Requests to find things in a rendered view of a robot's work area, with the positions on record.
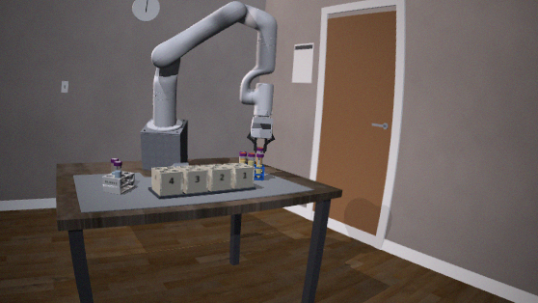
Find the grey bench mat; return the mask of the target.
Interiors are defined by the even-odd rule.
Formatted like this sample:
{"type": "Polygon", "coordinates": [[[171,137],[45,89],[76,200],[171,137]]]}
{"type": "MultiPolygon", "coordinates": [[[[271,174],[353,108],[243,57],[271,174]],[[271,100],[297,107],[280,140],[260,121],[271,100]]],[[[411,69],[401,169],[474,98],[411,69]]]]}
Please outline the grey bench mat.
{"type": "Polygon", "coordinates": [[[279,196],[314,190],[264,172],[264,180],[254,180],[256,190],[158,199],[148,190],[149,187],[152,187],[151,177],[145,178],[140,173],[135,173],[135,187],[119,195],[103,192],[102,177],[105,175],[109,174],[73,176],[81,213],[190,206],[279,196]]]}

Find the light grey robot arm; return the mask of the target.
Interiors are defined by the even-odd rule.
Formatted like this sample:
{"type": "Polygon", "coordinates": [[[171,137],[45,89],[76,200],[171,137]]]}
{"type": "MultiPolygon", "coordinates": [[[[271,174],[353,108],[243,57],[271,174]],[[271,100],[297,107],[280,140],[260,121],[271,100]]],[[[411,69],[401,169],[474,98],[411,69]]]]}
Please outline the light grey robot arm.
{"type": "Polygon", "coordinates": [[[274,85],[256,83],[256,89],[252,90],[250,83],[254,78],[275,70],[277,21],[265,11],[233,1],[153,49],[151,61],[156,66],[153,80],[154,122],[148,122],[148,129],[169,132],[182,128],[182,121],[176,118],[179,58],[238,21],[257,30],[256,66],[242,80],[240,101],[255,106],[254,115],[258,117],[253,123],[273,124],[273,119],[263,117],[273,114],[274,85]]]}

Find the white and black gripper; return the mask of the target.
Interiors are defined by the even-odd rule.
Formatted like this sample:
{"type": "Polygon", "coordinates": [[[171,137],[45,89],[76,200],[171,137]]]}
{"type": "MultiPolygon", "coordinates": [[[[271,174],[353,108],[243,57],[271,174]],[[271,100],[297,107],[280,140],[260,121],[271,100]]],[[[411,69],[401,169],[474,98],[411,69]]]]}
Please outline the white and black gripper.
{"type": "Polygon", "coordinates": [[[257,144],[256,144],[257,138],[264,139],[265,143],[263,145],[263,148],[264,148],[263,153],[265,153],[266,150],[267,150],[267,145],[270,142],[275,140],[275,137],[274,137],[274,135],[272,133],[272,125],[271,124],[257,124],[257,123],[253,123],[253,121],[252,121],[251,132],[249,133],[247,138],[254,143],[254,151],[255,151],[255,153],[256,153],[256,148],[257,148],[257,144]],[[253,138],[255,138],[255,139],[253,139],[251,136],[253,138]],[[267,141],[267,139],[269,139],[269,140],[267,141]]]}

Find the white bucket adapter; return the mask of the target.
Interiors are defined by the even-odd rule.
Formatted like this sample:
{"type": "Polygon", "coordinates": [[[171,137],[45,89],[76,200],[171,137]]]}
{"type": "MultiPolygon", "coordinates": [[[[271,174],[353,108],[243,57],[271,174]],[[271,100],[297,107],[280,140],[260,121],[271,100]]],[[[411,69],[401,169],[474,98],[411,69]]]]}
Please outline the white bucket adapter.
{"type": "Polygon", "coordinates": [[[228,163],[224,164],[232,168],[232,188],[254,187],[255,167],[245,163],[228,163]]]}
{"type": "Polygon", "coordinates": [[[151,168],[152,190],[159,196],[183,194],[183,172],[176,167],[151,168]]]}
{"type": "Polygon", "coordinates": [[[185,194],[208,192],[208,170],[198,165],[193,167],[176,166],[176,168],[183,172],[183,192],[185,194]]]}
{"type": "Polygon", "coordinates": [[[208,170],[208,190],[231,190],[232,168],[222,164],[201,165],[208,170]]]}

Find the white tube rack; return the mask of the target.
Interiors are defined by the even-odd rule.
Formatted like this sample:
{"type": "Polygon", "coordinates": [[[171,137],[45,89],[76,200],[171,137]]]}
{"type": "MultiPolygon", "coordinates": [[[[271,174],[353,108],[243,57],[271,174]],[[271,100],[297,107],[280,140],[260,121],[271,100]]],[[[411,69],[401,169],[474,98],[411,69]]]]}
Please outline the white tube rack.
{"type": "Polygon", "coordinates": [[[115,179],[115,175],[112,175],[111,173],[102,177],[102,184],[103,192],[121,195],[122,193],[135,187],[135,173],[121,171],[120,179],[115,179]]]}

